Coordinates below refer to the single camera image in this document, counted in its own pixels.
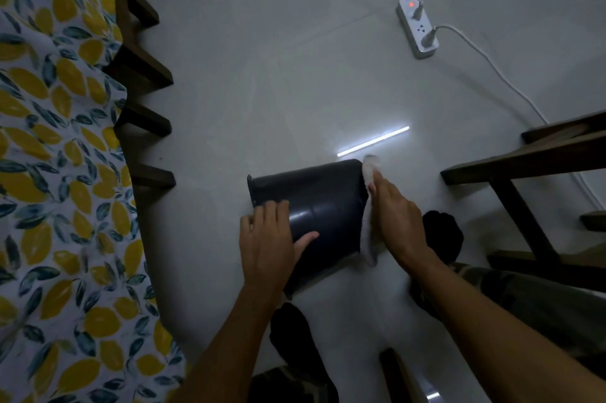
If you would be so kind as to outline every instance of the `black trash bin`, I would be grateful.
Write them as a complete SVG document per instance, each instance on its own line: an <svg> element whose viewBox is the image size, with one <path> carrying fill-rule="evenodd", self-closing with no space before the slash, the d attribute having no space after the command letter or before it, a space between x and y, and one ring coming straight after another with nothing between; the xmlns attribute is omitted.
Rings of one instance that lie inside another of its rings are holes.
<svg viewBox="0 0 606 403"><path fill-rule="evenodd" d="M293 241L318 231L284 288L292 294L332 269L339 261L360 251L362 214L368 192L362 162L356 159L252 178L248 190L253 207L268 200L290 202Z"/></svg>

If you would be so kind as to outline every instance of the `power strip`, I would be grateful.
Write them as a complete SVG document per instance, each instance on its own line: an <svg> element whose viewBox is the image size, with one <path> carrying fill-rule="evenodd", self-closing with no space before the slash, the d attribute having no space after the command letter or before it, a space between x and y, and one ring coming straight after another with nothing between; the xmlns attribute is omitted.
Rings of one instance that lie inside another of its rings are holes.
<svg viewBox="0 0 606 403"><path fill-rule="evenodd" d="M410 47L413 49L414 56L421 60L432 56L436 52L439 43L437 42L437 38L434 38L433 42L427 47L422 44L423 38L431 31L432 26L425 12L425 7L421 6L420 12L418 12L418 9L418 0L400 0L396 13L400 18L402 26L404 26L406 38L408 38ZM414 17L415 12L417 12L418 20Z"/></svg>

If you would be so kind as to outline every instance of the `lemon print fabric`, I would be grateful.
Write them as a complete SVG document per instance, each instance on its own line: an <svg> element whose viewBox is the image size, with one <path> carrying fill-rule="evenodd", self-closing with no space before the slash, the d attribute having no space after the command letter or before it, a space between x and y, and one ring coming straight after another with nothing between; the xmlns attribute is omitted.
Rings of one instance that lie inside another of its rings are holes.
<svg viewBox="0 0 606 403"><path fill-rule="evenodd" d="M114 125L115 0L0 0L0 402L166 401L159 316Z"/></svg>

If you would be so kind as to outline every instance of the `hand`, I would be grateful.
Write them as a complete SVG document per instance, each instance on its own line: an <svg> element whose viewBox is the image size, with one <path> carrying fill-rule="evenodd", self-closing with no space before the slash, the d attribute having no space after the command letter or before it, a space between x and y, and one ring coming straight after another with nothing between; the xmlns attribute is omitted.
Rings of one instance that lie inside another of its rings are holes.
<svg viewBox="0 0 606 403"><path fill-rule="evenodd" d="M419 207L375 170L370 194L373 199L373 224L398 264L415 275L428 264L440 263L425 242L423 218Z"/></svg>
<svg viewBox="0 0 606 403"><path fill-rule="evenodd" d="M318 232L308 232L293 244L288 201L268 201L240 219L240 255L244 285L277 305L294 265Z"/></svg>

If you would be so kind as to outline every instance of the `floor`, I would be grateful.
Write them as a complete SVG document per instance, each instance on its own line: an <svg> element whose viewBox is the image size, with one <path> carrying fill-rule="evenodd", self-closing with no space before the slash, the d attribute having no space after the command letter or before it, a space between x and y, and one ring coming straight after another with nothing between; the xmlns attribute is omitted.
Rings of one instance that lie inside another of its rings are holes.
<svg viewBox="0 0 606 403"><path fill-rule="evenodd" d="M149 0L160 25L142 34L175 85L144 103L174 132L133 131L132 156L175 173L177 187L140 203L160 308L194 359L242 284L239 216L246 176L336 161L336 153L410 126L372 148L383 171L422 210L452 213L459 260L485 265L492 248L527 250L486 185L447 188L439 171L504 153L538 117L449 31L415 60L398 0ZM434 23L465 31L557 121L603 110L606 0L424 0ZM606 174L587 180L606 200ZM569 176L516 181L562 253L601 241L578 216L594 209ZM444 400L485 402L443 326L408 298L389 254L353 265L297 295L343 402L387 402L378 354L394 347ZM282 361L265 338L256 369Z"/></svg>

